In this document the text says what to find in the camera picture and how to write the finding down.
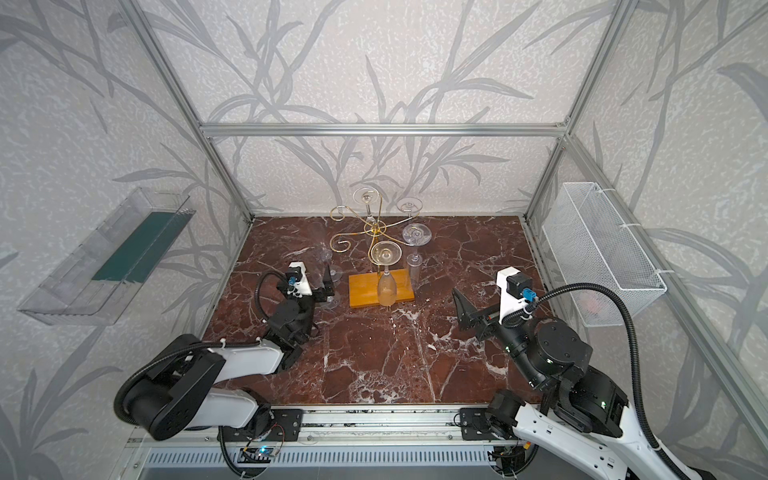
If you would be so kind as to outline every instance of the floral wallpaper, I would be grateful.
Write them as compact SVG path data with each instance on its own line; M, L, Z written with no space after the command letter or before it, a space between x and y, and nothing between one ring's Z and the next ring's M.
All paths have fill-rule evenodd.
M248 225L116 2L0 4L0 477L107 478L131 431L114 392L173 336L204 329ZM118 322L16 311L138 186L197 212Z
M562 122L614 8L613 0L141 4L209 123ZM394 214L407 196L429 214L521 213L554 146L553 138L214 141L253 211L265 214L327 214L359 185L378 188Z
M575 133L676 275L768 392L768 2L637 9ZM533 215L540 229L568 156ZM555 279L557 265L538 236ZM651 425L691 465L768 478L768 459L659 299L636 319ZM584 329L593 364L627 383L626 334Z

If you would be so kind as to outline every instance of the black mounting plate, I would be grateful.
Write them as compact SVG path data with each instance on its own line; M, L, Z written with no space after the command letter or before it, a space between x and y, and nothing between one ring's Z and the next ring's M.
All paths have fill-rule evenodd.
M498 440L485 419L485 408L459 409L458 424L462 427L462 440Z
M263 442L295 442L299 439L301 430L301 418L304 417L302 409L272 409L275 415L277 425L283 427L283 430L275 426L269 435L263 439ZM224 427L222 429L225 442L247 442L247 436L252 435L248 429L233 429Z

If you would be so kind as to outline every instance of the wooden base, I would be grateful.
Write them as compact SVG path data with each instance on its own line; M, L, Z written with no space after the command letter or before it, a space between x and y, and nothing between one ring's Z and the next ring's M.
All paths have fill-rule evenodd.
M408 302L414 299L411 281L405 269L389 271L397 283L397 302ZM379 274L376 272L361 273L349 276L349 306L360 308L363 306L379 305Z

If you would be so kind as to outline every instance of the white basket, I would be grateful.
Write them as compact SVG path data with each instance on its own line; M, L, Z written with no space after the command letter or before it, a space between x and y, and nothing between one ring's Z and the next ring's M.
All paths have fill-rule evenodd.
M563 183L543 230L566 283L606 286L632 316L667 291L631 227L596 183ZM580 290L571 297L585 326L624 325L602 293Z

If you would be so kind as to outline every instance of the red marble surface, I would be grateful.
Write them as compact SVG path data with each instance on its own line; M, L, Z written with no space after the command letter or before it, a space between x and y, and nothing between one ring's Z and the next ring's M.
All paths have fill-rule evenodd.
M419 248L425 263L414 301L396 303L390 310L349 308L346 274L372 271L366 258L369 237L353 237L357 240L349 252L333 254L333 263L345 273L336 284L340 304L316 311L321 333L303 346L296 365L287 372L242 377L224 386L249 387L274 404L482 403L503 388L537 402L539 394L496 340L478 343L473 331L459 331L451 297L455 286L478 308L498 303L495 275L507 266L532 276L535 288L542 290L519 218L436 217L419 222L432 230L432 241ZM205 340L226 337L240 342L263 335L266 326L253 307L260 273L303 261L310 282L319 286L322 242L360 225L358 220L322 217L257 219ZM400 238L402 228L387 233ZM396 265L403 266L404 260ZM263 305L270 314L281 295L273 288L274 280L265 284Z

